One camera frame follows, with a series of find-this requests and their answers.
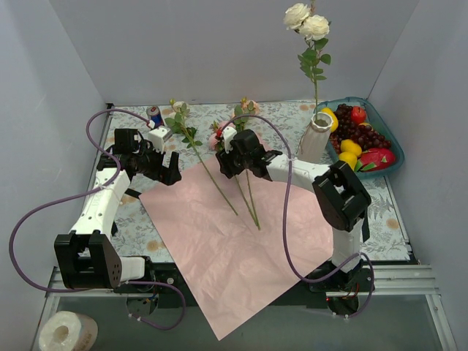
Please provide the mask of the pink rose stem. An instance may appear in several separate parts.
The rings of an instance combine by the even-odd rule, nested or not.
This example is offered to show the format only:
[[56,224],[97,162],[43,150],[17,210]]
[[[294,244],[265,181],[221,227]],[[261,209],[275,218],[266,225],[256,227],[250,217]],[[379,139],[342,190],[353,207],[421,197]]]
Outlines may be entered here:
[[[210,125],[210,129],[212,130],[213,134],[209,137],[208,144],[211,150],[222,151],[224,149],[224,145],[222,142],[221,128],[224,127],[226,124],[227,124],[226,121],[221,121],[221,122],[214,121]],[[245,175],[246,175],[246,182],[247,182],[247,186],[249,190],[249,200],[247,200],[246,195],[244,194],[244,190],[243,190],[243,187],[241,186],[241,182],[238,176],[235,175],[234,179],[235,179],[235,182],[237,183],[238,190],[241,193],[241,196],[244,200],[244,203],[249,211],[249,214],[252,220],[254,221],[257,229],[260,230],[261,226],[260,226],[259,217],[257,215],[257,211],[256,211],[255,204],[254,204],[254,198],[252,194],[251,183],[249,180],[249,174],[246,171],[245,171]]]

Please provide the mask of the black printed ribbon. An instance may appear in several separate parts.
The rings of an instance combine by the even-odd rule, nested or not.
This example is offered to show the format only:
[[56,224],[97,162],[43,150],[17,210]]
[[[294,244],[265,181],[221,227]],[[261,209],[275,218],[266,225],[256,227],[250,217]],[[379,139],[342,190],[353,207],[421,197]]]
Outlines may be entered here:
[[141,193],[140,193],[140,192],[138,192],[138,191],[136,191],[136,190],[133,190],[133,189],[127,189],[127,190],[125,191],[124,194],[126,194],[126,195],[128,195],[128,196],[130,196],[130,197],[133,197],[133,198],[135,198],[135,199],[137,199],[137,200],[138,200],[139,197],[141,196]]

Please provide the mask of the pink wrapping paper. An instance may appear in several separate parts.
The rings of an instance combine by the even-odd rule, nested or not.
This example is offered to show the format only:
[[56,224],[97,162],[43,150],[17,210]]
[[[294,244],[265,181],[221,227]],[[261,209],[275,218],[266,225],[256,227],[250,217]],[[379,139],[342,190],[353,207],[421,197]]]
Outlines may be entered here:
[[172,185],[140,196],[217,339],[223,339],[309,274],[333,251],[331,226],[311,192],[249,175],[261,229],[235,179],[205,161],[236,216],[201,164]]

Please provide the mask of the white rose stem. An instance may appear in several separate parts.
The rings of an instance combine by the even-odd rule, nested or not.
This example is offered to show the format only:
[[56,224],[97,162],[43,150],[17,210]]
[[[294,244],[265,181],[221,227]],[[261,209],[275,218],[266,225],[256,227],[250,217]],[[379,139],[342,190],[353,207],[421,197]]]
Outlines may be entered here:
[[314,90],[315,111],[318,111],[320,81],[326,80],[321,64],[329,66],[331,55],[324,51],[328,44],[331,22],[315,12],[315,1],[308,4],[296,3],[289,7],[283,17],[283,24],[287,30],[294,31],[303,38],[306,49],[298,54],[300,69],[310,80]]

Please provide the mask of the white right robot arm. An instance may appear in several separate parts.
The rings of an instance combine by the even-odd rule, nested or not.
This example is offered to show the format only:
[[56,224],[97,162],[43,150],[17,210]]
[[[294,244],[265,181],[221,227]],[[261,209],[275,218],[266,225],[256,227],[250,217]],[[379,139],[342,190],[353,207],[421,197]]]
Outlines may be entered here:
[[258,178],[297,186],[317,198],[323,218],[332,227],[333,254],[310,274],[294,269],[301,281],[324,290],[374,289],[374,269],[363,267],[371,260],[361,251],[361,244],[370,237],[371,198],[346,162],[319,165],[280,151],[267,151],[250,129],[237,132],[225,127],[216,136],[223,144],[216,158],[227,178],[249,170]]

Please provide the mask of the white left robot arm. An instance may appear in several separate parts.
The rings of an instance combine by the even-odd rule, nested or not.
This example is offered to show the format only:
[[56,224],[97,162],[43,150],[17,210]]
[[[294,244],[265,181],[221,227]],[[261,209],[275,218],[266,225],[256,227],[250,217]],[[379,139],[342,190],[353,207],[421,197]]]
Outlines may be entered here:
[[137,129],[116,129],[114,143],[99,158],[94,193],[82,214],[66,235],[54,242],[56,259],[64,285],[69,289],[115,289],[130,283],[139,292],[150,291],[156,282],[144,256],[121,257],[111,238],[117,232],[114,218],[122,197],[134,176],[171,186],[181,180],[178,153],[172,152],[164,166],[169,128],[160,126],[144,137]]

